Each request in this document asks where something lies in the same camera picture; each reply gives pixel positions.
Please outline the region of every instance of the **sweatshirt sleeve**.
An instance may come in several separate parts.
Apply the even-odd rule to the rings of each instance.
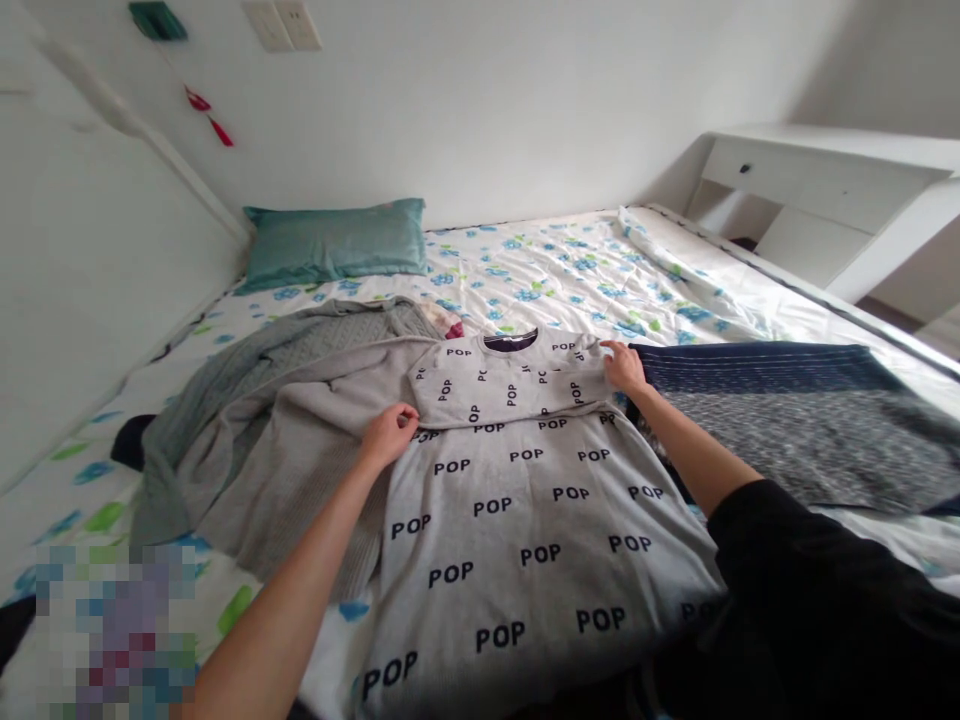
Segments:
[[[788,695],[834,703],[889,680],[883,697],[893,701],[905,675],[952,682],[942,668],[960,658],[960,600],[879,543],[769,480],[727,497],[708,529],[720,572],[768,643]]]

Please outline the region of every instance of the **bed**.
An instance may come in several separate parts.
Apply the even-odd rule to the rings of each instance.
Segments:
[[[116,398],[0,500],[0,541],[7,548],[0,589],[6,603],[35,591],[35,565],[43,548],[122,548],[126,543],[140,474],[109,455],[127,420],[160,412],[208,358],[229,344],[279,316],[332,298],[404,295],[419,302],[439,327],[462,322],[466,334],[550,326],[656,345],[858,343],[870,347],[919,395],[960,418],[960,385],[949,376],[960,368],[942,357],[934,359],[946,372],[934,367],[929,357],[897,347],[910,343],[904,345],[895,331],[884,339],[749,267],[718,247],[718,239],[707,242],[705,236],[663,208],[621,208],[429,232],[426,277],[373,276],[226,294],[162,357],[131,373]],[[823,512],[883,542],[944,587],[956,585],[960,519]],[[192,559],[195,583],[189,597],[171,600],[168,629],[195,634],[202,663],[260,584],[200,538],[178,544]],[[327,611],[301,687],[302,697],[323,717],[349,714],[373,632],[376,596],[374,580],[361,597]],[[28,636],[16,662],[39,652],[37,643]]]

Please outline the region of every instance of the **wall outlet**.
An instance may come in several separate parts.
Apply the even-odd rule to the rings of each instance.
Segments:
[[[280,13],[271,2],[245,2],[243,11],[267,52],[291,52],[293,43],[280,19]]]
[[[275,5],[280,13],[290,40],[297,50],[321,50],[317,28],[307,12],[306,5],[301,0],[278,0]]]

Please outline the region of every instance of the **green wall fixture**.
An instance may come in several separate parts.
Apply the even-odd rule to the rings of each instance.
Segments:
[[[130,3],[130,13],[140,32],[151,40],[186,40],[187,31],[165,2]]]

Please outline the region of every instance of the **teal pillow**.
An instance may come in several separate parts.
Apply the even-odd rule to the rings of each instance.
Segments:
[[[358,210],[245,207],[257,240],[247,281],[235,294],[363,275],[426,275],[423,205],[408,198]]]

